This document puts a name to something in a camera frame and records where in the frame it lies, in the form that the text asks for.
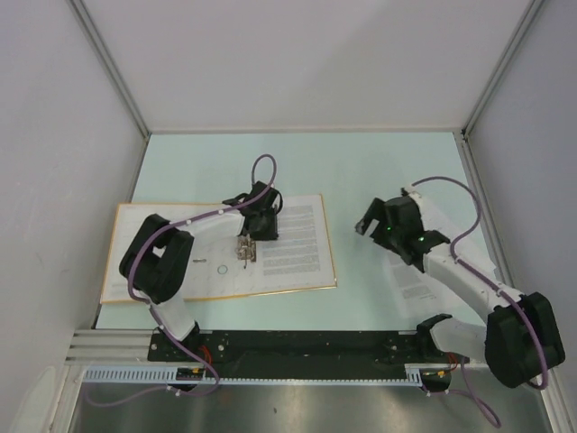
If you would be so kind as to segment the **yellow ring binder folder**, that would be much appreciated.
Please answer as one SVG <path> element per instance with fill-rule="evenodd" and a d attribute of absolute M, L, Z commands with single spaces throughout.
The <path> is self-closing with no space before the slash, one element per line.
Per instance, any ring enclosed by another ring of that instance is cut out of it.
<path fill-rule="evenodd" d="M 182 221 L 183 237 L 193 237 L 184 271 L 178 272 L 185 300 L 330 289 L 334 261 L 321 195 L 287 197 L 276 216 L 278 237 L 262 241 L 242 234 L 242 215 L 218 205 L 121 204 L 117 208 L 105 282 L 104 303 L 130 300 L 120 263 L 146 217 Z"/>

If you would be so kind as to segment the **printed paper sheet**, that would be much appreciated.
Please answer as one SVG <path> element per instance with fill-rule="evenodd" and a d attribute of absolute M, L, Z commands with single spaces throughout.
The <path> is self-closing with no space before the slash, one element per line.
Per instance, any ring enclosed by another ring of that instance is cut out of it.
<path fill-rule="evenodd" d="M 257 243 L 257 293 L 332 289 L 334 261 L 320 194 L 288 197 L 278 215 L 279 237 Z"/>

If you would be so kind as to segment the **printed paper stack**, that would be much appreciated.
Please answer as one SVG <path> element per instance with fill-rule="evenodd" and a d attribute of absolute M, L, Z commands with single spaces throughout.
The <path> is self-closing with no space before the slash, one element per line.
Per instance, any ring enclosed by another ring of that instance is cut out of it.
<path fill-rule="evenodd" d="M 422 210 L 425 228 L 437 230 L 449 239 L 454 239 L 475 221 L 474 206 L 471 202 L 467 204 L 470 219 L 461 223 L 444 212 L 431 198 L 424 197 Z M 472 235 L 459 242 L 456 251 L 464 256 L 468 263 L 475 265 L 477 269 L 486 272 L 491 277 L 496 275 L 496 265 L 489 256 L 479 228 Z M 440 282 L 404 264 L 394 253 L 386 252 L 384 264 L 385 269 L 389 272 L 389 283 L 399 314 L 406 318 L 410 324 L 416 325 L 442 313 L 456 316 L 461 321 L 474 325 L 482 323 L 479 316 L 466 306 L 461 298 Z"/>

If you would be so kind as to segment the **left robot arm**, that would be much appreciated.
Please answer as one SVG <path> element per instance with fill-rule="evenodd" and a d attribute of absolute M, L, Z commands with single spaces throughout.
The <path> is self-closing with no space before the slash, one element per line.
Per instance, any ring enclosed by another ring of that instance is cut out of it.
<path fill-rule="evenodd" d="M 176 222 L 158 214 L 145 217 L 119 264 L 131 299 L 145 304 L 168 335 L 169 351 L 187 361 L 199 349 L 199 325 L 179 293 L 195 246 L 202 247 L 229 237 L 254 241 L 279 238 L 281 193 L 271 185 L 254 181 L 248 193 L 227 199 L 217 210 Z"/>

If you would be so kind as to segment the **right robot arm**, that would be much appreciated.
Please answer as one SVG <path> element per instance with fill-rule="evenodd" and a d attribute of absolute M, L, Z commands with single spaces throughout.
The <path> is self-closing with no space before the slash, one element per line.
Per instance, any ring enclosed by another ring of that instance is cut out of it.
<path fill-rule="evenodd" d="M 565 352 L 550 301 L 541 293 L 525 294 L 497 282 L 456 252 L 455 242 L 423 221 L 415 193 L 375 198 L 355 226 L 359 235 L 396 254 L 406 265 L 439 281 L 482 320 L 470 326 L 440 318 L 416 339 L 417 354 L 436 362 L 447 352 L 483 361 L 509 388 L 522 384 L 542 391 L 549 372 Z"/>

